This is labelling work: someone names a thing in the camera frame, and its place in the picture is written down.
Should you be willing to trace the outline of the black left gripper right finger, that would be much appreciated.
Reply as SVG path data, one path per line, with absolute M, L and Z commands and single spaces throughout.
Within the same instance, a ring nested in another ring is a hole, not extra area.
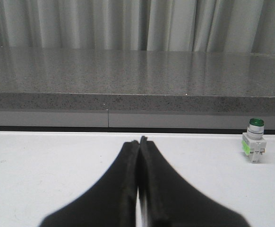
M 147 227 L 249 226 L 243 216 L 184 180 L 145 136 L 140 140 L 138 165 L 142 220 Z

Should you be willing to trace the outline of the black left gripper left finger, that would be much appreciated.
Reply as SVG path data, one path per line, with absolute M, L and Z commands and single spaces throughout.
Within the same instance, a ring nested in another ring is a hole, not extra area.
M 42 227 L 134 227 L 139 143 L 125 142 L 104 175 L 79 198 L 47 216 Z

